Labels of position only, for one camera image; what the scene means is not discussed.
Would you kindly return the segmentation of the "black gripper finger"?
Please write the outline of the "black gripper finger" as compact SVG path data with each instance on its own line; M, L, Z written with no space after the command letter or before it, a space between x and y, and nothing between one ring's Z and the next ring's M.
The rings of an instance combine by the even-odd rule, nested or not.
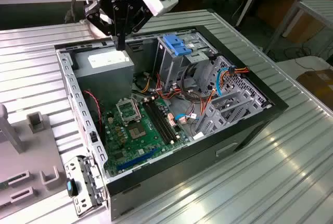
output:
M116 29L116 25L109 20L105 20L107 15L102 11L97 1L84 7L84 15L87 21L99 32L107 37L111 37L116 50L122 50L122 34Z
M125 38L138 32L152 17L146 5L128 5L125 21L121 30L121 50L125 50Z

